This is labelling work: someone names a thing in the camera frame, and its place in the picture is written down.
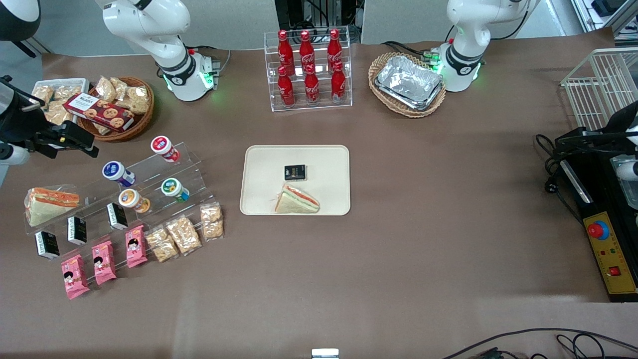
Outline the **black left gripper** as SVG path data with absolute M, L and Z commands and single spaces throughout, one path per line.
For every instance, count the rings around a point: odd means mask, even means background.
M 623 137 L 615 140 L 613 134 L 637 132 L 638 101 L 616 111 L 605 126 L 605 133 L 588 131 L 585 128 L 573 129 L 556 138 L 556 149 L 561 149 L 565 156 L 584 153 L 616 156 L 615 150 L 600 149 L 599 146 L 610 145 L 611 148 L 635 148 L 638 137 Z

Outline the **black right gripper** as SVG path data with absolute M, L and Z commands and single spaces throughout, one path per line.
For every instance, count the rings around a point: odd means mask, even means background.
M 50 144 L 57 150 L 79 150 L 96 158 L 99 148 L 94 136 L 73 121 L 52 125 L 42 110 L 45 102 L 36 96 L 16 88 L 10 76 L 0 80 L 0 139 L 3 143 L 25 146 L 26 143 Z

